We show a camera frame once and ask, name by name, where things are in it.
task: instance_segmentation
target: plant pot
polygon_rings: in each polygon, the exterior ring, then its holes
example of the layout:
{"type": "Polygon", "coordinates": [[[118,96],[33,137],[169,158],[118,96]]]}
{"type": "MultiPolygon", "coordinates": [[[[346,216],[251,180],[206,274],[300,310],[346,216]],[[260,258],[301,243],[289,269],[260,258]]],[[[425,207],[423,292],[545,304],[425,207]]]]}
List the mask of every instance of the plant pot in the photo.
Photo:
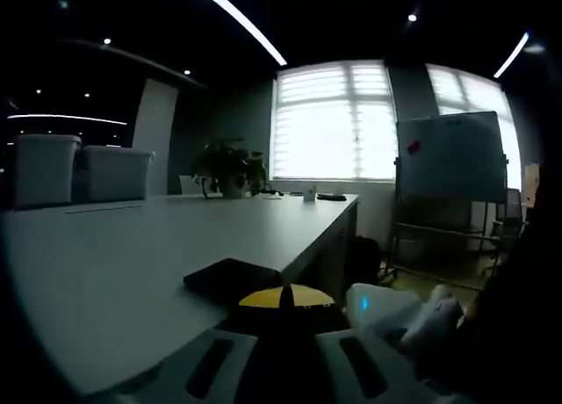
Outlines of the plant pot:
{"type": "Polygon", "coordinates": [[[219,180],[219,190],[223,198],[243,198],[246,191],[246,178],[244,175],[232,175],[219,180]]]}

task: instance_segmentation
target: white storage box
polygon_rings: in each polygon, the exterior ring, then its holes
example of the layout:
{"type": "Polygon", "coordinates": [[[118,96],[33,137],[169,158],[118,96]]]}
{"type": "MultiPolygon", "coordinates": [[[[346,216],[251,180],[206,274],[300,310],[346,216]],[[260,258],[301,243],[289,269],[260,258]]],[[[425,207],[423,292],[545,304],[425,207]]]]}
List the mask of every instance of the white storage box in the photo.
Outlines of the white storage box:
{"type": "Polygon", "coordinates": [[[89,146],[86,191],[90,202],[144,199],[152,153],[130,148],[89,146]]]}
{"type": "Polygon", "coordinates": [[[17,208],[70,203],[77,136],[24,134],[16,139],[17,208]]]}

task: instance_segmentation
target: recessed ceiling light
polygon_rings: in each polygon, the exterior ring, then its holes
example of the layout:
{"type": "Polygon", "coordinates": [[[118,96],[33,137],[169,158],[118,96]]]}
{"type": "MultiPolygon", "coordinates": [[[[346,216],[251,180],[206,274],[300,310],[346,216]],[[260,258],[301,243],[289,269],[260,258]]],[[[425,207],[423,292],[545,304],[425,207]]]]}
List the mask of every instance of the recessed ceiling light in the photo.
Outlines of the recessed ceiling light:
{"type": "Polygon", "coordinates": [[[527,43],[527,41],[529,40],[529,33],[526,32],[523,34],[522,38],[519,40],[519,42],[517,43],[517,45],[515,46],[515,49],[513,50],[513,52],[509,55],[508,59],[505,61],[505,63],[503,63],[501,65],[501,67],[498,69],[497,72],[495,72],[494,74],[494,78],[498,78],[501,76],[501,74],[503,72],[506,71],[506,69],[509,67],[509,65],[511,64],[511,62],[513,60],[515,60],[515,58],[517,57],[517,55],[519,53],[521,53],[521,50],[523,50],[523,47],[525,47],[525,44],[527,43]]]}
{"type": "Polygon", "coordinates": [[[242,25],[246,31],[252,34],[252,36],[262,44],[263,48],[267,50],[269,54],[279,63],[280,66],[284,66],[287,64],[285,59],[281,56],[281,54],[274,48],[270,41],[265,38],[265,36],[260,32],[259,29],[256,28],[254,24],[252,24],[248,18],[246,18],[242,13],[236,9],[232,3],[228,0],[213,0],[218,6],[220,6],[226,13],[232,16],[234,19],[238,21],[240,25],[242,25]]]}

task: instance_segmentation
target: black bag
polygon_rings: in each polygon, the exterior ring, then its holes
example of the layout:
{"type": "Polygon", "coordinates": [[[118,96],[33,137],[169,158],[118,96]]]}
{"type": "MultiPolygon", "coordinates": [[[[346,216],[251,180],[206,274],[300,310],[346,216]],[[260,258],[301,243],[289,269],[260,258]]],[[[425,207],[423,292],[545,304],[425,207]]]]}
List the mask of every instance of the black bag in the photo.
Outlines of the black bag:
{"type": "Polygon", "coordinates": [[[373,284],[378,282],[378,270],[382,252],[377,241],[367,237],[355,237],[348,246],[345,259],[346,289],[355,283],[373,284]]]}

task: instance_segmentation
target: white pillar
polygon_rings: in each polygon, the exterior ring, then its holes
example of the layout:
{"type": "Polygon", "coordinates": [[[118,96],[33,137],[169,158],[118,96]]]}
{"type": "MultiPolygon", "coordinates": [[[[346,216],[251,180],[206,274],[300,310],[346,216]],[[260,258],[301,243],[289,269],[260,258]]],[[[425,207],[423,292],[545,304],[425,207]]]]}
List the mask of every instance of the white pillar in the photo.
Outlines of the white pillar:
{"type": "Polygon", "coordinates": [[[148,195],[168,194],[169,137],[177,93],[177,88],[147,79],[140,100],[133,148],[155,153],[148,172],[148,195]]]}

